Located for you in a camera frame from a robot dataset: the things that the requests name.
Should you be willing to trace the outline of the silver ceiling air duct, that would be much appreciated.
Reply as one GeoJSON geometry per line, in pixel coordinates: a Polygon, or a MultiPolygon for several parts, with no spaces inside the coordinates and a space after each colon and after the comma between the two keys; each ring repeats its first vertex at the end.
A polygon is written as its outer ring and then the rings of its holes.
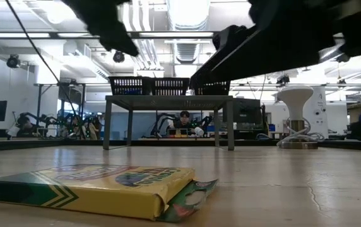
{"type": "Polygon", "coordinates": [[[171,30],[207,30],[210,0],[166,0],[166,4],[171,30]]]}

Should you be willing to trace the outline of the white mushroom desk lamp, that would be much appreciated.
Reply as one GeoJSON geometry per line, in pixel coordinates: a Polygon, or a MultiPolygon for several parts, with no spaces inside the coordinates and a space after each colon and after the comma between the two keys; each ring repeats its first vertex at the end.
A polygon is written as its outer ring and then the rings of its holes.
{"type": "Polygon", "coordinates": [[[304,105],[312,96],[313,89],[306,85],[287,86],[277,97],[287,106],[289,118],[286,121],[289,135],[277,146],[281,149],[317,149],[317,140],[308,135],[310,124],[304,119],[304,105]]]}

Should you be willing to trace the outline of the crayon box with torn flap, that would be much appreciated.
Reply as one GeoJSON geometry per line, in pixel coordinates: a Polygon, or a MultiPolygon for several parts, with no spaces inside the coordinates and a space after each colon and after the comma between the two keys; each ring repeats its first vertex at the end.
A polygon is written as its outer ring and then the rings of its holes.
{"type": "Polygon", "coordinates": [[[0,177],[0,202],[178,223],[217,180],[193,168],[77,164],[0,177]]]}

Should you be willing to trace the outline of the grey metal riser shelf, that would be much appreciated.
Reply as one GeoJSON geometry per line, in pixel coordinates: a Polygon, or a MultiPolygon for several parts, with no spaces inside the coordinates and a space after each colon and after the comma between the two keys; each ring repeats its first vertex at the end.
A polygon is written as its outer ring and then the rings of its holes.
{"type": "Polygon", "coordinates": [[[218,111],[227,111],[227,149],[233,151],[234,117],[233,100],[229,95],[198,95],[198,96],[155,96],[155,95],[110,95],[105,97],[105,128],[102,147],[108,150],[110,146],[110,127],[112,120],[112,106],[117,105],[128,111],[127,142],[132,143],[133,112],[135,110],[163,111],[163,110],[204,110],[214,111],[215,146],[220,146],[220,121],[218,111]]]}

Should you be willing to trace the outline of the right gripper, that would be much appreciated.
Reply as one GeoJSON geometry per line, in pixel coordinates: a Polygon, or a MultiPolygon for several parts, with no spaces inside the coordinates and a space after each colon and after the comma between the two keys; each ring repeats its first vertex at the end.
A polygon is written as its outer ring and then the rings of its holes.
{"type": "Polygon", "coordinates": [[[340,52],[361,55],[361,0],[249,2],[256,31],[211,70],[212,82],[317,64],[337,33],[344,39],[340,52]]]}

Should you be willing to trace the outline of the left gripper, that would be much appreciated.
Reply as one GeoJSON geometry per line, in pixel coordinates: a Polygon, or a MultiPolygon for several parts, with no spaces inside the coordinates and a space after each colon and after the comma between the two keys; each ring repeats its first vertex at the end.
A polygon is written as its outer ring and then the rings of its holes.
{"type": "Polygon", "coordinates": [[[61,0],[86,25],[87,30],[99,37],[107,50],[118,50],[136,57],[137,46],[122,22],[118,19],[118,5],[122,0],[61,0]]]}

